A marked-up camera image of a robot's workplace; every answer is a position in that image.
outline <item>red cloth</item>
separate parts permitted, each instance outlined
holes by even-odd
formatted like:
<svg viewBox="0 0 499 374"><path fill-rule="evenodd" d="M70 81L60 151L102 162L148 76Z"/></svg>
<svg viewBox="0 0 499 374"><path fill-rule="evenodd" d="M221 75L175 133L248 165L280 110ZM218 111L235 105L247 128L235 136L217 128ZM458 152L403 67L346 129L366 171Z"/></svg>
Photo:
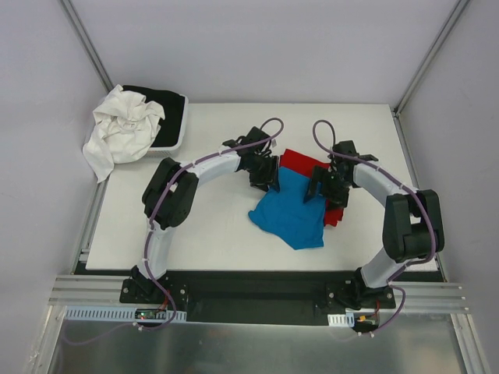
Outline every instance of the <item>red cloth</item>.
<svg viewBox="0 0 499 374"><path fill-rule="evenodd" d="M298 174L305 175L310 178L312 176L312 171L314 166L321 166L322 168L329 168L328 163L320 162L315 158L305 156L304 154L295 152L294 150L285 150L284 154L281 156L279 166L296 171ZM324 226L330 224L335 226L343 218L343 209L333 209L327 210L324 215Z"/></svg>

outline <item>white vent strip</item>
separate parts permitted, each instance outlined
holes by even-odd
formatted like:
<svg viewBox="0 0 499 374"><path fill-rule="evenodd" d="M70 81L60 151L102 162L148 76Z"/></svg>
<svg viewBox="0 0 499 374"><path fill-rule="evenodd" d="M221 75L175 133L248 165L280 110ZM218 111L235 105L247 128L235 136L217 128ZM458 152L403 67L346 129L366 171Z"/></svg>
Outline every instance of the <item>white vent strip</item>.
<svg viewBox="0 0 499 374"><path fill-rule="evenodd" d="M331 327L353 327L355 324L353 313L328 314L327 321Z"/></svg>
<svg viewBox="0 0 499 374"><path fill-rule="evenodd" d="M65 313L65 318L72 321L101 321L101 322L136 322L156 323L170 319L172 310L159 312L155 319L136 319L135 308L113 308L105 306L69 306ZM173 323L181 323L187 320L186 312L177 312Z"/></svg>

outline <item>tabletop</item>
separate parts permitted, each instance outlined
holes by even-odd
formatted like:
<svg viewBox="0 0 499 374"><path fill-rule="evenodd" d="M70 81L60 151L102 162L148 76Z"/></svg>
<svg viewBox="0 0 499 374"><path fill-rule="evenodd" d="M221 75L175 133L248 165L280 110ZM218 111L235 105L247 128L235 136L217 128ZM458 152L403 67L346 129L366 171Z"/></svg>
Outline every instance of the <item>tabletop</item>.
<svg viewBox="0 0 499 374"><path fill-rule="evenodd" d="M191 161L216 151L227 139L279 117L285 129L273 154L295 150L327 162L313 141L312 124L332 122L337 141L353 140L361 154L371 153L402 182L409 170L391 116L382 104L190 104L186 134L176 161ZM265 131L278 130L277 122ZM331 145L329 128L320 125L321 142ZM117 164L106 188L88 270L128 270L143 252L147 220L141 197L161 158ZM170 270L354 270L382 247L384 208L365 190L353 189L336 228L324 228L324 247L293 250L279 237L261 231L248 218L264 192L250 187L248 173L224 175L196 191L193 208L175 233L168 254ZM410 270L436 270L436 263Z"/></svg>

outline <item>metal frame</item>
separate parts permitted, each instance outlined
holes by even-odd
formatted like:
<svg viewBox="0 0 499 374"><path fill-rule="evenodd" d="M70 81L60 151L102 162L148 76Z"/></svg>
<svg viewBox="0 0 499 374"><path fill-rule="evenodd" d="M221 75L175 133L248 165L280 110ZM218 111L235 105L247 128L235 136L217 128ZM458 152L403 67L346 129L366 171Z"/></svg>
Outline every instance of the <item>metal frame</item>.
<svg viewBox="0 0 499 374"><path fill-rule="evenodd" d="M95 46L85 30L71 0L59 0L59 2L68 16L103 86L108 91L112 90L114 84L102 64ZM471 0L458 0L456 2L455 7L446 19L435 41L432 43L406 91L402 95L401 100L394 109L395 126L414 186L418 185L416 168L414 167L409 147L405 141L399 116L470 2ZM105 188L106 184L101 183L92 198L78 251L74 258L73 272L76 269L76 264L80 260L85 260L87 256L104 198ZM438 262L441 272L445 276L445 266L440 256ZM48 372L51 358L56 353L56 341L67 305L122 307L123 304L119 303L119 295L124 279L125 277L113 276L59 276L51 293L49 306L46 310L46 318L41 327L39 338L33 347L26 372L31 374L45 374ZM407 292L407 300L403 309L404 313L450 314L455 326L455 333L459 347L461 348L466 370L470 373L490 372L483 355L483 350L477 339L472 316L460 284L434 282L394 282L394 284L402 286ZM400 296L395 295L395 300L399 302L399 299Z"/></svg>

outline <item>black mounting base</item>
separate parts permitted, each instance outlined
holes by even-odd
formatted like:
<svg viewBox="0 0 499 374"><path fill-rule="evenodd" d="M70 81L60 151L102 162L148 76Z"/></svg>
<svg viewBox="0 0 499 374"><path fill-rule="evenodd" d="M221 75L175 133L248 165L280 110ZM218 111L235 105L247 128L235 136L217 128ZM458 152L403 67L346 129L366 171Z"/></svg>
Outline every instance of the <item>black mounting base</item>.
<svg viewBox="0 0 499 374"><path fill-rule="evenodd" d="M177 309L187 311L190 322L326 326L328 314L345 313L335 295L353 275L352 271L169 271L159 282L170 291ZM119 300L152 308L165 297L134 270L123 281ZM362 307L375 309L377 300L382 309L395 308L390 288L379 298L365 300Z"/></svg>

